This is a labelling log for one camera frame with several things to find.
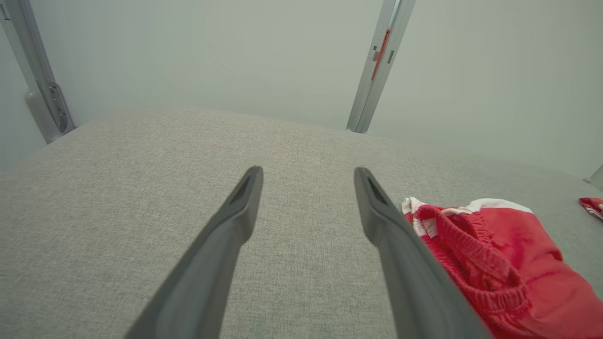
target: red fabric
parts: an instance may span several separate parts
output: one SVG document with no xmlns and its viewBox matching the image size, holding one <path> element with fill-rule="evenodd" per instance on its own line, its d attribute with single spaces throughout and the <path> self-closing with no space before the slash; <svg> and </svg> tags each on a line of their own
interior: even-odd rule
<svg viewBox="0 0 603 339">
<path fill-rule="evenodd" d="M 603 220 L 603 200 L 599 198 L 580 198 L 578 201 L 590 214 Z"/>
<path fill-rule="evenodd" d="M 603 338 L 603 303 L 534 214 L 442 210 L 423 205 L 405 217 L 415 230 L 437 227 L 432 238 L 417 233 L 496 338 Z"/>
</svg>

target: red garment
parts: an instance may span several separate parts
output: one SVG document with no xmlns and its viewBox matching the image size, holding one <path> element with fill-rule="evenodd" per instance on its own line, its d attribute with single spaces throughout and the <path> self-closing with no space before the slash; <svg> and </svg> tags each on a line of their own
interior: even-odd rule
<svg viewBox="0 0 603 339">
<path fill-rule="evenodd" d="M 599 198 L 580 198 L 578 201 L 590 214 L 603 220 L 603 200 Z"/>
<path fill-rule="evenodd" d="M 410 198 L 402 211 L 496 338 L 603 338 L 603 303 L 528 208 Z"/>
</svg>

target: textured gray cloth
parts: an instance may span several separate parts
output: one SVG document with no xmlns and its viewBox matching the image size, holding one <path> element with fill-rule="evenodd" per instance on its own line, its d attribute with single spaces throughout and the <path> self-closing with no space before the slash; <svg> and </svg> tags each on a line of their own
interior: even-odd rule
<svg viewBox="0 0 603 339">
<path fill-rule="evenodd" d="M 195 109 L 85 124 L 5 177 L 3 337 L 123 335 L 244 171 L 262 165 L 254 234 L 223 337 L 393 337 L 380 260 L 353 170 L 394 201 L 504 198 L 531 208 L 603 294 L 602 194 L 563 173 L 346 131 Z"/>
</svg>

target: white wall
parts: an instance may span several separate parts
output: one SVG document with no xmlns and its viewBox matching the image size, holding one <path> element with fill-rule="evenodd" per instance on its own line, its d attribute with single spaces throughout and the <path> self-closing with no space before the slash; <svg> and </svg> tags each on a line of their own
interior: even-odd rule
<svg viewBox="0 0 603 339">
<path fill-rule="evenodd" d="M 2 119 L 0 171 L 2 172 L 46 145 L 25 104 L 25 94 L 28 91 L 4 27 L 0 26 L 0 119 Z"/>
<path fill-rule="evenodd" d="M 31 0 L 76 125 L 145 105 L 345 129 L 380 0 Z"/>
<path fill-rule="evenodd" d="M 368 132 L 591 176 L 603 1 L 417 0 Z"/>
</svg>

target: striped red and white fabric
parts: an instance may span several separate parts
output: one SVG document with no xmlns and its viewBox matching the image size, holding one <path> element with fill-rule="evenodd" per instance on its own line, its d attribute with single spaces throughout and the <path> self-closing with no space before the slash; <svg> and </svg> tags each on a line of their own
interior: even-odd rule
<svg viewBox="0 0 603 339">
<path fill-rule="evenodd" d="M 580 202 L 580 205 L 586 208 L 590 214 L 603 220 L 603 200 L 599 198 L 580 198 L 578 202 Z"/>
<path fill-rule="evenodd" d="M 501 199 L 402 203 L 415 232 L 496 338 L 603 338 L 603 303 L 532 211 Z"/>
</svg>

